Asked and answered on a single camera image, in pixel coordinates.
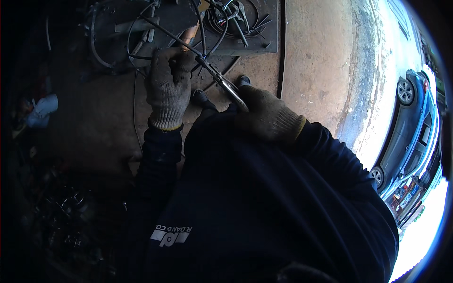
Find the parked car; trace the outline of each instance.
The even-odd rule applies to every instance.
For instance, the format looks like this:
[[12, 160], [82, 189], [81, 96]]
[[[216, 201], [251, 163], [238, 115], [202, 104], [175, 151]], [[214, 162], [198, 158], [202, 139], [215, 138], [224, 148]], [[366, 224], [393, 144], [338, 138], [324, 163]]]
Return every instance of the parked car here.
[[423, 175], [437, 142], [439, 113], [433, 94], [435, 79], [431, 78], [434, 81], [430, 84], [425, 70], [425, 66], [420, 73], [409, 69], [406, 78], [401, 78], [396, 86], [395, 126], [389, 130], [380, 161], [371, 169], [384, 200], [411, 176]]

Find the yellow glove trim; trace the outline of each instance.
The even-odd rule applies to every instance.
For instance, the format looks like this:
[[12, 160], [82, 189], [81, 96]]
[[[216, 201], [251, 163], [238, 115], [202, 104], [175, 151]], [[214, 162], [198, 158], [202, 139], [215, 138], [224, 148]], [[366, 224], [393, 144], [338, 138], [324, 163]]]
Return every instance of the yellow glove trim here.
[[165, 131], [165, 132], [169, 132], [169, 131], [177, 130], [177, 129], [179, 129], [181, 126], [182, 126], [182, 124], [179, 125], [179, 126], [176, 126], [176, 127], [172, 127], [172, 128], [163, 128], [163, 129], [162, 129], [162, 128], [158, 128], [158, 129], [159, 129], [159, 130], [162, 130], [162, 131]]
[[300, 133], [304, 129], [305, 122], [307, 122], [307, 118], [305, 118], [304, 115], [299, 116], [299, 118], [302, 118], [302, 120], [300, 121], [300, 125], [299, 125], [299, 128], [297, 129], [297, 133], [296, 133], [296, 138], [294, 140], [297, 140], [297, 138], [299, 137]]

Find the car tire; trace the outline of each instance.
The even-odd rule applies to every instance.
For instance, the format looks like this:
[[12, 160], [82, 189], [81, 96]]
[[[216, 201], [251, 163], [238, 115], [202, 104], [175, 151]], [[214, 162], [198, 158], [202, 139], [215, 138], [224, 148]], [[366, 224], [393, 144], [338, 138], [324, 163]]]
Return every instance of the car tire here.
[[379, 166], [373, 167], [370, 170], [371, 176], [376, 180], [376, 186], [378, 189], [384, 184], [384, 172]]
[[408, 80], [400, 80], [396, 85], [396, 97], [402, 105], [411, 105], [415, 97], [415, 89], [412, 83]]
[[427, 80], [429, 82], [429, 79], [428, 77], [425, 75], [425, 73], [423, 72], [418, 72], [417, 75], [419, 75], [420, 77], [424, 78], [425, 80]]

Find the knit glove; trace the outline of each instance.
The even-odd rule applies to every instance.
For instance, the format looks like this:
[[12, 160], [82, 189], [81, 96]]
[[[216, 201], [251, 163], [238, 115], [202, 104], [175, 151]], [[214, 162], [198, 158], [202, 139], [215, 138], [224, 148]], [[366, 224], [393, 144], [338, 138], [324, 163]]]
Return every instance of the knit glove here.
[[145, 88], [146, 102], [153, 108], [149, 122], [157, 129], [172, 131], [182, 125], [190, 100], [190, 70], [194, 63], [193, 53], [180, 48], [163, 49], [153, 56]]
[[285, 103], [268, 91], [252, 86], [241, 86], [239, 96], [250, 112], [235, 117], [235, 126], [265, 141], [294, 143], [304, 128], [306, 119], [286, 107]]

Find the glove cuff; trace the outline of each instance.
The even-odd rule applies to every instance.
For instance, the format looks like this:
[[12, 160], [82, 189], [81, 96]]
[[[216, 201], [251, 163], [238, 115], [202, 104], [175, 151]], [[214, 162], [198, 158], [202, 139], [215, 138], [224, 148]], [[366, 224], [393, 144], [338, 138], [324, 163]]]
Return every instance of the glove cuff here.
[[173, 131], [183, 124], [184, 112], [174, 108], [153, 109], [149, 122], [157, 129]]
[[285, 107], [277, 115], [276, 123], [281, 129], [282, 139], [288, 143], [294, 143], [304, 128], [307, 119], [303, 115], [297, 115]]

